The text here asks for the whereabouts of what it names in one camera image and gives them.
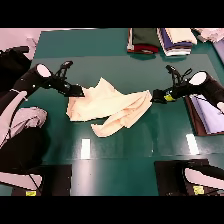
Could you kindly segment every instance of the dark green cloth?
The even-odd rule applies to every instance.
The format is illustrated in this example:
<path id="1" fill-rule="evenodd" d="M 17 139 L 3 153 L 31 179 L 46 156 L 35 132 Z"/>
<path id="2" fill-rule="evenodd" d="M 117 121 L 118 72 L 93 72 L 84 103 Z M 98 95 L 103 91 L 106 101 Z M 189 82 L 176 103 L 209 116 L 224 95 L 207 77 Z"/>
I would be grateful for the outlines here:
<path id="1" fill-rule="evenodd" d="M 149 44 L 155 47 L 160 47 L 156 28 L 132 28 L 132 37 L 132 43 L 134 45 Z"/>

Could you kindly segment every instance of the black mat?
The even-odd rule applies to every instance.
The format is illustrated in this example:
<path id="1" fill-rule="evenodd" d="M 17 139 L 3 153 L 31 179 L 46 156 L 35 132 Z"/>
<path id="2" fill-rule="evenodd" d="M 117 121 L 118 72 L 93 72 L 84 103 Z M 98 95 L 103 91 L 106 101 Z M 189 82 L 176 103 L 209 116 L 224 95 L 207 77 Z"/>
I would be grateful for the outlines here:
<path id="1" fill-rule="evenodd" d="M 181 178 L 181 175 L 177 174 L 177 164 L 183 162 L 191 162 L 195 165 L 209 165 L 207 159 L 192 159 L 192 160 L 172 160 L 172 161 L 155 161 L 154 166 L 156 170 L 157 186 L 160 196 L 193 196 L 195 195 L 193 186 Z M 204 194 L 206 195 L 218 195 L 217 191 L 211 187 L 203 187 Z"/>
<path id="2" fill-rule="evenodd" d="M 43 177 L 36 196 L 70 196 L 72 165 L 46 165 L 32 170 Z M 27 189 L 13 187 L 11 196 L 26 196 Z"/>

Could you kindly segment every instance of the green table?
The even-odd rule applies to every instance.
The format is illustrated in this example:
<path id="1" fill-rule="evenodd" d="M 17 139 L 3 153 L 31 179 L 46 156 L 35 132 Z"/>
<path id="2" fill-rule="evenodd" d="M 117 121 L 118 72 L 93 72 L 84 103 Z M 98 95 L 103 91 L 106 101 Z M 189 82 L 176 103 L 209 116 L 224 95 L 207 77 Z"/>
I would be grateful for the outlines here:
<path id="1" fill-rule="evenodd" d="M 43 32 L 32 65 L 45 64 L 56 71 L 72 60 L 68 81 L 84 87 L 105 78 L 124 94 L 172 85 L 165 66 L 184 73 L 206 70 L 224 84 L 224 67 L 210 43 L 198 43 L 189 56 L 166 57 L 126 52 L 127 28 Z M 224 137 L 195 137 L 198 152 L 192 151 L 187 135 L 193 134 L 183 99 L 167 105 L 153 104 L 130 129 L 98 138 L 90 122 L 70 122 L 65 114 L 68 99 L 55 90 L 39 89 L 23 107 L 48 111 L 44 128 L 49 136 L 45 164 L 73 164 L 71 195 L 158 195 L 154 161 L 208 158 L 224 168 Z M 82 139 L 90 139 L 90 159 L 81 159 Z"/>

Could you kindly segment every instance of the yellow label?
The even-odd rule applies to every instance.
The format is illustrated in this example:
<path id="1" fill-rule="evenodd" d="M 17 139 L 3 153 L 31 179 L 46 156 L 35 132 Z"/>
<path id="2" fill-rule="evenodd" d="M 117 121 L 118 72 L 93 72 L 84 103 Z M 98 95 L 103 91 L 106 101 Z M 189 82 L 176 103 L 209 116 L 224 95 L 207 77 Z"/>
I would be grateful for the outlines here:
<path id="1" fill-rule="evenodd" d="M 193 186 L 195 195 L 204 194 L 203 186 Z"/>
<path id="2" fill-rule="evenodd" d="M 26 196 L 36 196 L 36 191 L 26 191 Z"/>
<path id="3" fill-rule="evenodd" d="M 164 98 L 166 99 L 166 101 L 173 101 L 173 100 L 175 100 L 170 94 L 164 96 Z"/>

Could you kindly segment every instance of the beige towel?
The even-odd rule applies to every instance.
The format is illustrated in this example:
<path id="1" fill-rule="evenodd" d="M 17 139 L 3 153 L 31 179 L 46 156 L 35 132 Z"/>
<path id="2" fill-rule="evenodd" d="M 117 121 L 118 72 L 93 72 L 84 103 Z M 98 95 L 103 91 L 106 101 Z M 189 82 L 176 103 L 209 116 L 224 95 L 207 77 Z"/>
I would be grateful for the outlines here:
<path id="1" fill-rule="evenodd" d="M 176 44 L 178 42 L 186 41 L 193 44 L 197 44 L 197 39 L 194 34 L 191 32 L 190 28 L 165 28 L 166 32 L 172 41 Z"/>
<path id="2" fill-rule="evenodd" d="M 103 78 L 95 88 L 83 88 L 83 92 L 83 98 L 69 98 L 67 115 L 70 121 L 110 116 L 103 125 L 91 124 L 98 137 L 110 136 L 122 127 L 130 128 L 152 105 L 148 90 L 124 95 Z"/>

